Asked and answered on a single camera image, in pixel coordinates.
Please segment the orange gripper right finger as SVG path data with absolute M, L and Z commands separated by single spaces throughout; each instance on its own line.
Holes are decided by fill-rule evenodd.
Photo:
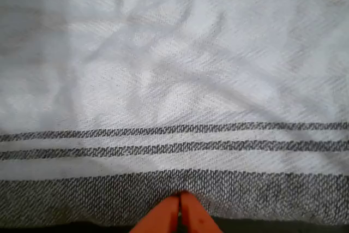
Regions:
M 192 233 L 222 232 L 198 199 L 189 192 L 180 194 L 182 223 Z

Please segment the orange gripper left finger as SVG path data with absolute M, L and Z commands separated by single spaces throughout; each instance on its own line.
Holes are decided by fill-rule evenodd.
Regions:
M 151 209 L 131 230 L 131 233 L 171 233 L 177 230 L 179 197 L 169 196 Z

